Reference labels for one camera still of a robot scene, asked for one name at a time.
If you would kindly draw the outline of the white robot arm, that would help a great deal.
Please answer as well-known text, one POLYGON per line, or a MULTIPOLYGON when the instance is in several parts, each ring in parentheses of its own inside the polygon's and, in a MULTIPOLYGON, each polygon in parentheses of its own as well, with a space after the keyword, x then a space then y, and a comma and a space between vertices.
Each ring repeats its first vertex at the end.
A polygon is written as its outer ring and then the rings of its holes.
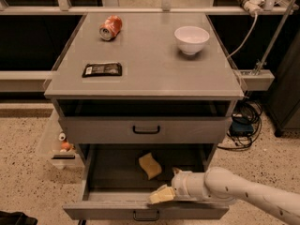
POLYGON ((149 196, 149 202, 195 201, 229 203, 241 200, 287 223, 300 225, 300 195, 250 182, 226 169, 206 172, 173 170, 172 184, 163 185, 149 196))

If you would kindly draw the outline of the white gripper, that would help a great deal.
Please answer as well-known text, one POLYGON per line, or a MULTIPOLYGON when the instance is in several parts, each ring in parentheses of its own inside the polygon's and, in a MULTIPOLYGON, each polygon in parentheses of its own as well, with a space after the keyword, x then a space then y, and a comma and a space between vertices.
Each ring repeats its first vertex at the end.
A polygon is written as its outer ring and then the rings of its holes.
POLYGON ((207 198, 207 189, 204 184, 203 172, 182 171, 172 168, 174 177, 172 186, 163 185, 149 196, 151 204, 172 201, 204 201, 207 198))

